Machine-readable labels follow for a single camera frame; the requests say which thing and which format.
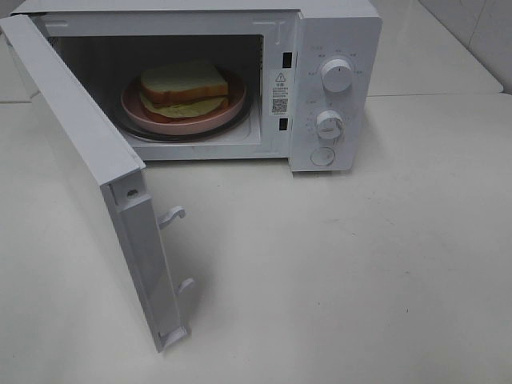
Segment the white warning label sticker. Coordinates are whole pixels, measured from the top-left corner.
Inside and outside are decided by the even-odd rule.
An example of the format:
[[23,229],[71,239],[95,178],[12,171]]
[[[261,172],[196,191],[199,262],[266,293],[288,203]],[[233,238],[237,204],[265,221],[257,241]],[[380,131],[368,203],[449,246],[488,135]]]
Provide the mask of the white warning label sticker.
[[272,70],[269,75],[269,113],[271,116],[286,116],[294,87],[292,69]]

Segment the white microwave oven body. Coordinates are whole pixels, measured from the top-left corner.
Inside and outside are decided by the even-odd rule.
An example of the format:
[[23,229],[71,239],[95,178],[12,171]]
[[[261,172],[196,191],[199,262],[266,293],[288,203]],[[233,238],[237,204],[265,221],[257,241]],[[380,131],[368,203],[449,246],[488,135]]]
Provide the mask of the white microwave oven body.
[[[145,161],[284,158],[294,172],[348,170],[362,124],[382,20],[368,1],[25,1],[25,15],[57,52],[140,159]],[[153,142],[124,132],[113,108],[147,68],[205,58],[238,74],[252,107],[234,129],[193,142]],[[321,68],[345,58],[350,88],[332,93]],[[286,116],[269,113],[269,75],[292,69]],[[324,140],[316,117],[337,111],[343,134]],[[317,148],[335,160],[316,166]]]

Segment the upper white power knob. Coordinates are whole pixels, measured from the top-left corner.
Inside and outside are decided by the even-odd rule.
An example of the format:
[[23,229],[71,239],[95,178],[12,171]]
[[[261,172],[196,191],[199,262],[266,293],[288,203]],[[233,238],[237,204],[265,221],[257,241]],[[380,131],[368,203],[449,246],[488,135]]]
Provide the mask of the upper white power knob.
[[350,88],[354,69],[345,58],[333,58],[321,68],[322,84],[332,93],[341,93]]

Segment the lower white timer knob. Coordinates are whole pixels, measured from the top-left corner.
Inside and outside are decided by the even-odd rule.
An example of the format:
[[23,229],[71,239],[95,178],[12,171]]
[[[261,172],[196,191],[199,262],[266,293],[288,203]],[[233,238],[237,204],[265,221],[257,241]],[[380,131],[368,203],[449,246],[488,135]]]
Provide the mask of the lower white timer knob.
[[316,117],[316,133],[320,139],[334,140],[344,131],[343,117],[335,110],[324,110]]

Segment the round white door button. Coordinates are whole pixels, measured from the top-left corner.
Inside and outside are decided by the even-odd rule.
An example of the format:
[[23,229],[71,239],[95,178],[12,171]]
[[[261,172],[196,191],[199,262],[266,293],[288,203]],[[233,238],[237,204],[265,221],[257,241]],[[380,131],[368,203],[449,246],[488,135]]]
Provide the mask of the round white door button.
[[335,152],[329,147],[322,147],[315,149],[310,160],[316,166],[329,166],[335,160]]

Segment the white microwave door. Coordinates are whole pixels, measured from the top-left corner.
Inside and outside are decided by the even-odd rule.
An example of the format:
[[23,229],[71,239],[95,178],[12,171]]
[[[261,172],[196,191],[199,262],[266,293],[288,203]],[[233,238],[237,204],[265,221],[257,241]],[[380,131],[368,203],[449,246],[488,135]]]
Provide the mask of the white microwave door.
[[159,217],[146,188],[145,165],[32,20],[1,20],[1,44],[13,56],[37,120],[93,233],[115,261],[124,259],[157,351],[183,339],[187,328],[161,230],[185,210]]

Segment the glass microwave turntable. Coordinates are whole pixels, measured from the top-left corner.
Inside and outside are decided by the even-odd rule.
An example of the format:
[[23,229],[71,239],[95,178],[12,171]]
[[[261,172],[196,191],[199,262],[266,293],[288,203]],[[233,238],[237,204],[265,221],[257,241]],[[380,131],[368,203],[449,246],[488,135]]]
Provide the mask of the glass microwave turntable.
[[121,92],[113,113],[118,126],[126,133],[153,142],[193,142],[224,134],[244,122],[250,114],[253,98],[243,79],[232,71],[222,73],[229,85],[228,105],[196,118],[172,122],[149,119],[139,99],[138,78]]

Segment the white bread sandwich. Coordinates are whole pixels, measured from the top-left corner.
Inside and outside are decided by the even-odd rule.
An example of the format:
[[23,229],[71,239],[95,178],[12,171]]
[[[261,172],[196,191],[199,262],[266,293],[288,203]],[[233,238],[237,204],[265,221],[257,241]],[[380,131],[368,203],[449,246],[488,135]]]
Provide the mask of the white bread sandwich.
[[207,60],[172,63],[141,73],[139,100],[154,122],[200,118],[228,107],[229,84]]

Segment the pink round plate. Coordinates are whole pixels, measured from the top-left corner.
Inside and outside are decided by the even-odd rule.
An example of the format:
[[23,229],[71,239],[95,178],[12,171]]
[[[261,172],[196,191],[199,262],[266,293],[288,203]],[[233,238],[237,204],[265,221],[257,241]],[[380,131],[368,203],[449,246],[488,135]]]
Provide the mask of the pink round plate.
[[231,122],[247,98],[247,85],[236,73],[195,60],[144,70],[122,92],[121,106],[152,134],[185,137]]

